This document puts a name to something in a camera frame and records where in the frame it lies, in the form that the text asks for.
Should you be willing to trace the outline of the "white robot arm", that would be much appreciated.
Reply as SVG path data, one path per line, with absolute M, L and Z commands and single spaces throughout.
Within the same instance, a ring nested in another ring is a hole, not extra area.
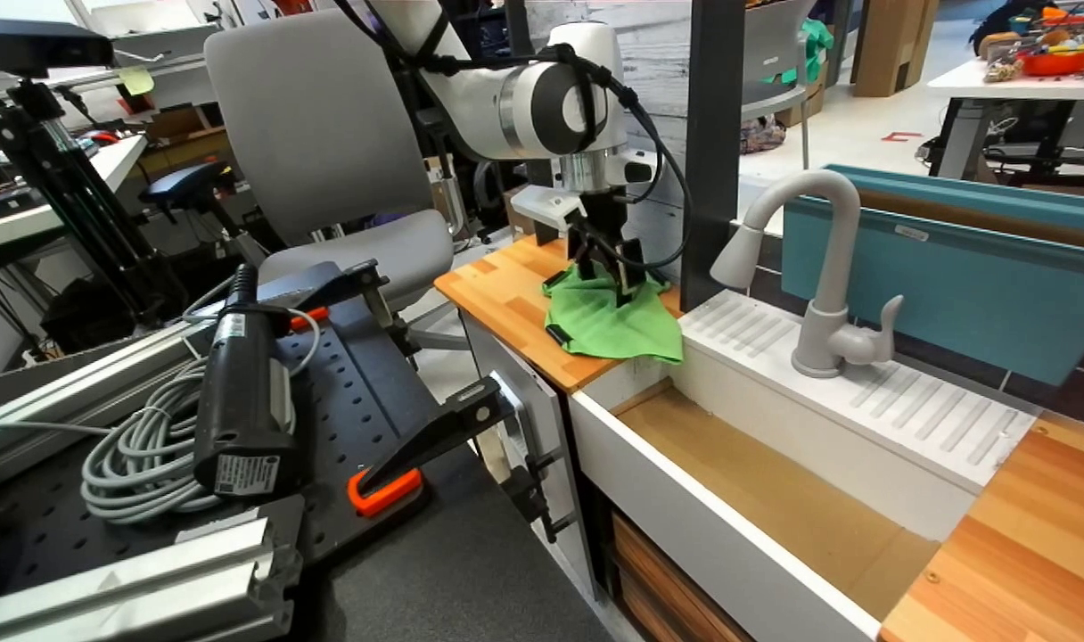
M 403 60 L 439 102 L 452 136 L 482 161 L 547 161 L 566 201 L 566 256 L 580 277 L 605 274 L 633 304 L 646 281 L 643 245 L 623 235 L 628 166 L 621 106 L 634 97 L 616 79 L 611 25 L 560 25 L 532 56 L 471 56 L 439 0 L 366 0 Z

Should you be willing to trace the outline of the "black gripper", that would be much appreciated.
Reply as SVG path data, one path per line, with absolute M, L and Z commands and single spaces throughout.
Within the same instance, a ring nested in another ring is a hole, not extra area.
M 623 244 L 623 223 L 628 223 L 628 188 L 623 188 L 623 166 L 611 150 L 565 159 L 565 186 L 580 201 L 580 216 L 573 219 L 571 241 L 571 277 L 592 281 L 597 260 L 616 260 L 616 299 L 633 304 L 634 292 L 646 286 L 643 269 L 643 244 Z

